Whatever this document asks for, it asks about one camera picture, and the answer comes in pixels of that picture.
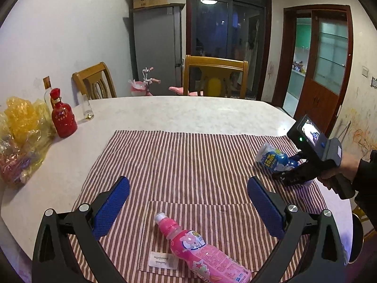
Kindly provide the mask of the person's right hand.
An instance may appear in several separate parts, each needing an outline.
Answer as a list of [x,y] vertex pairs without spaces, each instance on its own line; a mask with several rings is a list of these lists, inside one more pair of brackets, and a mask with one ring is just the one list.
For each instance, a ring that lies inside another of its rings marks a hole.
[[350,153],[343,153],[340,166],[323,172],[318,177],[318,181],[321,182],[325,187],[327,187],[328,190],[332,189],[332,186],[330,184],[331,177],[338,174],[343,175],[346,179],[350,181],[350,183],[353,183],[353,180],[357,174],[359,163],[359,158],[354,157]]

